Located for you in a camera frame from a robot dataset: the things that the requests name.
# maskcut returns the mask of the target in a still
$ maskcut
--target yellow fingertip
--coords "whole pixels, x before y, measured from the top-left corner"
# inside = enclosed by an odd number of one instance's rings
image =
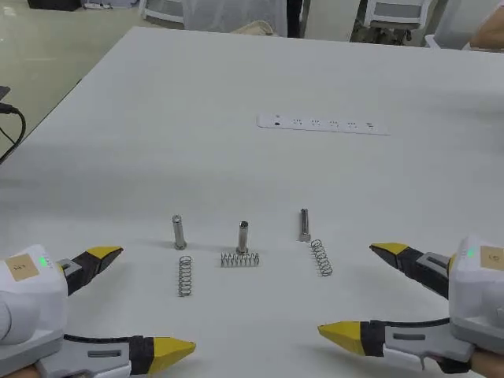
[[[321,325],[318,331],[323,337],[338,344],[343,349],[365,356],[361,341],[361,322],[340,321],[339,323]]]
[[[455,258],[457,258],[457,254],[453,254],[453,256],[450,258],[450,262],[448,263],[448,273],[451,272],[451,267],[454,265]]]
[[[171,337],[154,337],[154,359],[150,364],[149,374],[167,369],[195,349],[195,343]]]
[[[89,254],[92,254],[96,258],[103,260],[106,256],[108,256],[112,252],[120,252],[122,250],[123,249],[120,246],[95,246],[87,250],[87,252]]]
[[[401,243],[373,243],[371,247],[380,248],[381,250],[386,250],[391,254],[398,255],[403,252],[408,246]]]

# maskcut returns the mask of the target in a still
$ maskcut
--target label sticker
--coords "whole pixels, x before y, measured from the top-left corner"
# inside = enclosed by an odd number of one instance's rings
[[[504,271],[504,248],[481,246],[480,255],[483,268]]]
[[[6,260],[7,267],[13,275],[15,281],[26,280],[39,275],[39,270],[33,263],[29,254],[13,256]]]

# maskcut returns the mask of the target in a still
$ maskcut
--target metal pin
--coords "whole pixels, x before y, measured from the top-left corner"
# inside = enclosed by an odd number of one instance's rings
[[[175,233],[175,249],[185,250],[187,243],[183,238],[182,217],[180,215],[174,215],[172,218],[172,222],[173,222],[173,232]]]
[[[246,254],[249,249],[246,247],[246,238],[249,233],[249,222],[240,222],[238,231],[238,246],[236,247],[236,252],[239,254]]]
[[[312,239],[309,234],[308,225],[308,209],[301,209],[301,233],[299,234],[299,241],[308,243]]]

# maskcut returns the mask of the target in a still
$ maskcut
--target white cloth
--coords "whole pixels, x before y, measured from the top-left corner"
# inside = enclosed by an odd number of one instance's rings
[[[492,14],[494,14],[497,9],[499,9],[500,7],[504,6],[504,0],[502,0],[498,5],[497,7],[495,8],[495,10],[490,13],[485,19],[484,21],[481,23],[481,26],[484,25],[485,22],[488,21],[488,19],[491,17]],[[482,50],[482,49],[477,49],[475,47],[471,47],[471,45],[469,43],[467,43],[467,45],[464,46],[463,50],[471,50],[471,51],[491,51],[492,53],[504,53],[504,50]]]

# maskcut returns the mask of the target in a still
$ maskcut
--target black cable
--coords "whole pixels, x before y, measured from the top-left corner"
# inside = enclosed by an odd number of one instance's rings
[[[16,139],[16,142],[0,157],[0,165],[11,155],[11,153],[18,148],[24,138],[24,134],[26,133],[26,120],[24,119],[23,113],[12,105],[3,104],[0,102],[0,113],[3,114],[17,114],[17,116],[21,119],[21,133]]]
[[[12,144],[14,144],[14,143],[15,143],[15,142],[13,141],[13,139],[12,139],[12,138],[11,138],[11,137],[10,137],[10,136],[6,133],[6,132],[4,132],[4,131],[3,131],[3,128],[0,128],[0,132],[1,132],[1,133],[2,133],[2,134],[3,134],[3,135],[4,135],[4,136],[5,136],[8,140],[10,140],[10,142],[11,142]]]

